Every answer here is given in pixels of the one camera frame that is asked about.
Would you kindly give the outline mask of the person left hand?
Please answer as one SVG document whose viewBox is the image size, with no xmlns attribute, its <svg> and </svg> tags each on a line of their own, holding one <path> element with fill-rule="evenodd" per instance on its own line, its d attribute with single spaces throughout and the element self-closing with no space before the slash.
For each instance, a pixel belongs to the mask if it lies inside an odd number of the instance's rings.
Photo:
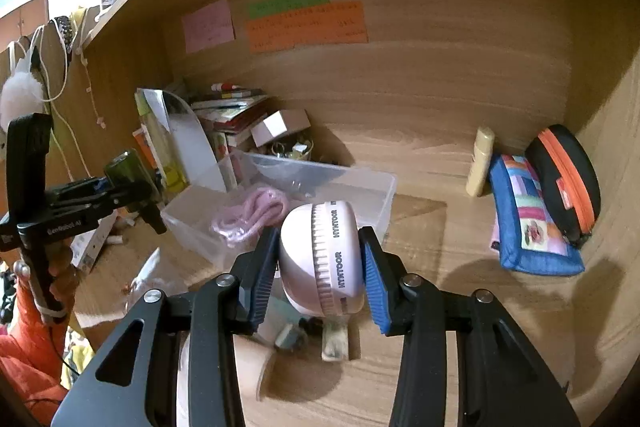
<svg viewBox="0 0 640 427">
<path fill-rule="evenodd" d="M 70 248 L 70 243 L 72 243 L 70 239 L 64 239 L 63 242 L 46 246 L 48 269 L 52 277 L 49 291 L 53 298 L 63 307 L 64 317 L 54 317 L 53 315 L 42 313 L 44 308 L 37 303 L 32 286 L 30 286 L 32 269 L 23 259 L 15 261 L 13 265 L 13 272 L 16 274 L 17 280 L 30 292 L 30 297 L 34 300 L 34 306 L 40 313 L 40 319 L 44 325 L 63 323 L 70 311 L 73 310 L 75 293 L 80 278 L 77 269 L 72 265 L 73 251 Z"/>
</svg>

